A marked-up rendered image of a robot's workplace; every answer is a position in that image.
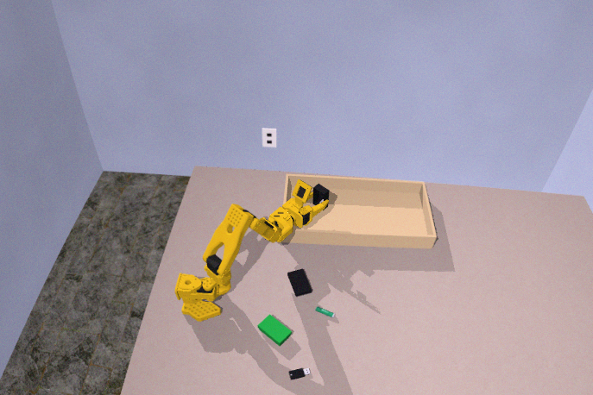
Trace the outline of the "black usb flash drive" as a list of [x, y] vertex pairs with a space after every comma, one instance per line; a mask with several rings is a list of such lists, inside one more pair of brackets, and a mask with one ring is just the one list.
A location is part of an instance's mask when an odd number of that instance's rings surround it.
[[300, 369], [296, 369], [296, 370], [293, 370], [293, 371], [289, 371], [289, 375], [290, 375], [290, 379], [291, 380], [292, 379], [303, 378], [303, 377], [305, 377], [305, 375], [308, 375], [308, 374], [310, 374], [308, 368], [307, 369], [300, 368]]

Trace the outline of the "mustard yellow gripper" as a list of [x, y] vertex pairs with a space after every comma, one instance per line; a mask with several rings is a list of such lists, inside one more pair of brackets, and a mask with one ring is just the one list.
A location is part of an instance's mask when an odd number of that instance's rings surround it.
[[303, 225], [306, 226], [312, 221], [313, 217], [320, 211], [324, 210], [329, 203], [329, 200], [326, 199], [321, 204], [313, 207], [310, 207], [309, 205], [303, 207], [303, 203], [306, 204], [306, 202], [313, 197], [313, 192], [311, 192], [311, 190], [312, 187], [310, 185], [298, 179], [292, 194], [294, 198], [289, 199], [282, 205], [282, 208], [287, 209], [289, 215], [294, 219], [294, 226], [300, 228], [302, 228]]

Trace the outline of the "green cylinder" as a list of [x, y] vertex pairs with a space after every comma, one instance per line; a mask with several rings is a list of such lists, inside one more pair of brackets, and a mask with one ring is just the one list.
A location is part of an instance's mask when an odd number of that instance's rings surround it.
[[322, 313], [322, 314], [325, 314], [325, 315], [327, 315], [327, 316], [329, 316], [329, 317], [332, 317], [332, 318], [335, 316], [335, 314], [334, 314], [334, 313], [332, 313], [332, 312], [329, 312], [328, 310], [324, 310], [324, 309], [322, 309], [322, 308], [319, 308], [319, 307], [317, 307], [317, 308], [316, 308], [316, 311], [317, 311], [317, 312], [320, 312], [320, 313]]

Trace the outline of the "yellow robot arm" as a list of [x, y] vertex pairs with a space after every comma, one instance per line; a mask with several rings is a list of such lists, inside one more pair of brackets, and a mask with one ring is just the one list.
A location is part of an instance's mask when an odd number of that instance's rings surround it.
[[[198, 279], [190, 274], [180, 276], [177, 292], [184, 302], [183, 314], [190, 315], [198, 322], [221, 315], [221, 309], [211, 301], [230, 290], [230, 267], [237, 257], [248, 227], [266, 237], [265, 239], [268, 238], [267, 240], [272, 243], [281, 242], [293, 233], [294, 219], [289, 215], [288, 210], [282, 207], [273, 212], [268, 220], [264, 217], [258, 219], [259, 221], [257, 219], [240, 205], [231, 205], [203, 255], [203, 261], [206, 262], [205, 271], [210, 278]], [[235, 227], [234, 232], [232, 225]], [[221, 260], [216, 256], [216, 252], [223, 245], [224, 258]]]

